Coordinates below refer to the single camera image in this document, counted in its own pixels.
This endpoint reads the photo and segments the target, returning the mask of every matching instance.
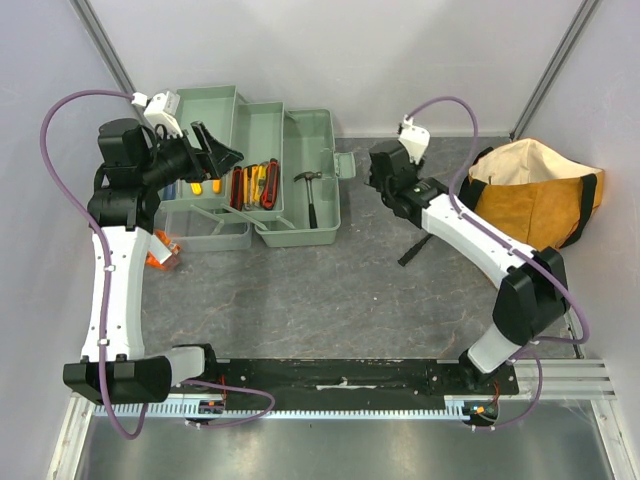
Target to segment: stone textured surface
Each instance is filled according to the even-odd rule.
[[[473,264],[440,239],[405,268],[397,260],[423,232],[395,218],[364,184],[368,148],[379,139],[337,141],[354,151],[357,177],[341,184],[342,227],[335,244],[182,254],[171,273],[146,269],[142,299],[148,353],[211,343],[223,357],[454,359],[491,325],[496,291]],[[481,147],[505,143],[481,139]],[[448,180],[470,139],[434,138],[424,175]],[[550,334],[567,336],[563,322]],[[563,345],[544,357],[571,357]]]

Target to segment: red tool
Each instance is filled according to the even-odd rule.
[[[278,182],[280,179],[280,164],[272,158],[267,165],[267,181],[260,198],[260,205],[265,210],[273,210],[278,198]]]
[[[235,167],[231,172],[231,206],[236,210],[242,210],[244,204],[244,178],[242,168]]]

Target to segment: tan leather bag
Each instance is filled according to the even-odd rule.
[[[460,200],[537,250],[576,242],[602,201],[604,171],[531,138],[487,149],[469,169]]]

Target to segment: hammer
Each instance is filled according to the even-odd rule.
[[[318,228],[316,209],[313,206],[313,191],[311,190],[311,180],[321,178],[322,172],[302,172],[293,179],[294,182],[304,178],[307,182],[307,199],[309,200],[309,228]]]

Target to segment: hammer head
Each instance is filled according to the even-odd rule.
[[[304,178],[305,180],[310,182],[314,178],[320,178],[320,177],[322,177],[322,172],[302,172],[296,175],[293,181],[297,182],[298,180]]]

